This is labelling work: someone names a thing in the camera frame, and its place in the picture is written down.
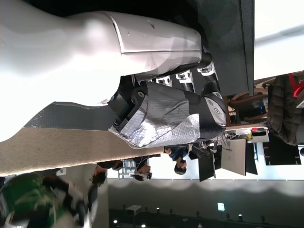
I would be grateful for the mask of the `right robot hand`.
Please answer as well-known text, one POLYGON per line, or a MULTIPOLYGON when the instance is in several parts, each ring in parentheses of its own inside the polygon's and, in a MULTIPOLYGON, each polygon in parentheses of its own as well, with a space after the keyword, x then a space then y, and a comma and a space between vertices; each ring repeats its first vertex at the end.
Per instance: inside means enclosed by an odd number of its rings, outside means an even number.
POLYGON ((60 177, 45 177, 43 185, 64 193, 63 205, 69 210, 82 228, 91 228, 96 218, 98 199, 98 186, 91 185, 87 194, 87 201, 82 192, 71 182, 60 177))

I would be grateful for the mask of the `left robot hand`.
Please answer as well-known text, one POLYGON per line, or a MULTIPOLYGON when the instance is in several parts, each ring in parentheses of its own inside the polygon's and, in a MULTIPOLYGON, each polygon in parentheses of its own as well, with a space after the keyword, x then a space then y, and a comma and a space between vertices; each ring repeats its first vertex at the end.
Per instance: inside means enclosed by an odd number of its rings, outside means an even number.
POLYGON ((1 141, 50 104, 111 107, 110 132, 135 149, 212 140, 227 124, 196 30, 109 11, 58 17, 3 0, 1 141))

